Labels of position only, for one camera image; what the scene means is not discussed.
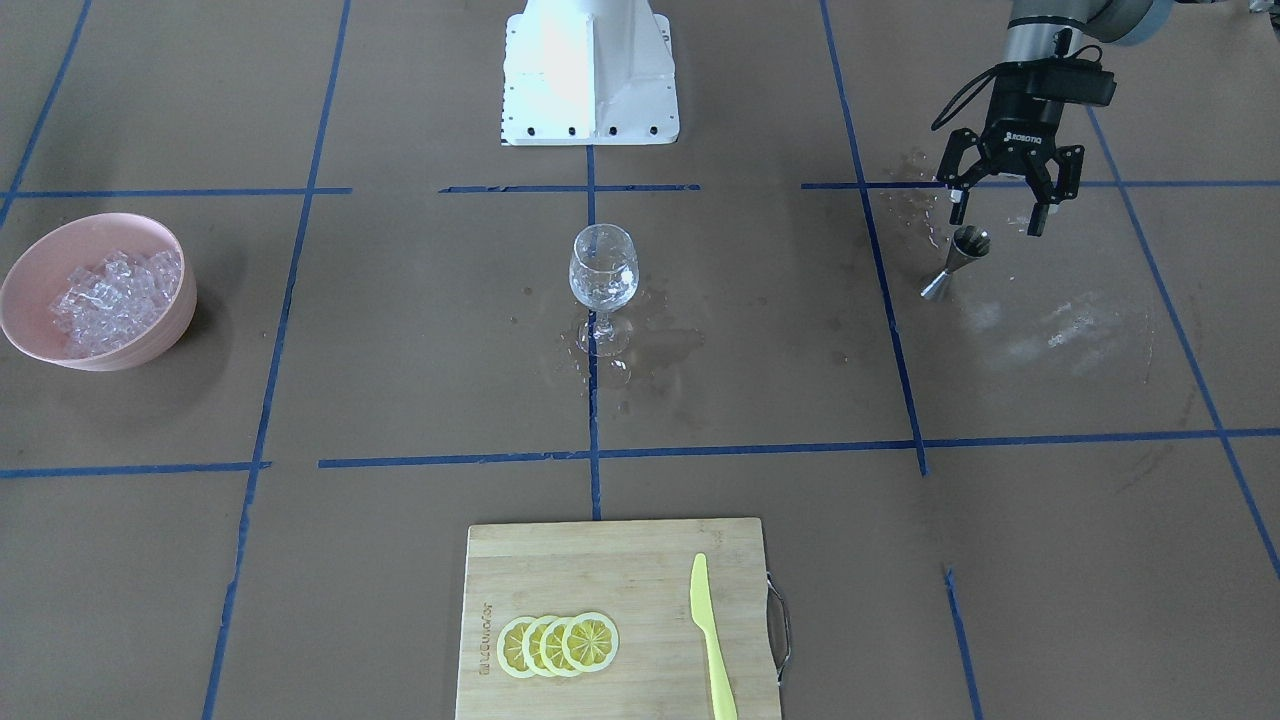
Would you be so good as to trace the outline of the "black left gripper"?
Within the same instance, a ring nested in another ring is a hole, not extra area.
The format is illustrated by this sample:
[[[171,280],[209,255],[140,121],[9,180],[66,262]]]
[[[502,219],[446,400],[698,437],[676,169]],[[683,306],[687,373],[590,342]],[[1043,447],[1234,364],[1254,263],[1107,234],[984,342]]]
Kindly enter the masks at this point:
[[[1021,177],[1034,195],[1027,234],[1041,237],[1053,208],[1078,196],[1084,146],[1057,145],[1064,108],[1106,108],[1117,88],[1098,61],[1005,61],[970,82],[992,87],[979,133],[955,129],[934,177],[950,192],[948,223],[961,225],[972,190],[987,176]]]

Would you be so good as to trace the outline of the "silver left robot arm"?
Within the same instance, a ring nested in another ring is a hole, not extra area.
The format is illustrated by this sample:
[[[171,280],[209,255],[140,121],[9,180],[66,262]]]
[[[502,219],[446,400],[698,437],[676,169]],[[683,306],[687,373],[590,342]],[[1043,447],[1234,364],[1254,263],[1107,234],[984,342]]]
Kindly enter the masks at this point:
[[[1027,232],[1041,236],[1055,208],[1078,196],[1082,181],[1084,147],[1057,142],[1065,106],[1106,108],[1117,81],[1102,67],[1102,46],[1144,42],[1172,8],[1171,1],[1012,3],[1002,60],[965,83],[931,124],[945,127],[989,88],[984,124],[954,129],[934,174],[951,195],[950,224],[963,224],[980,181],[1007,176],[1030,188]]]

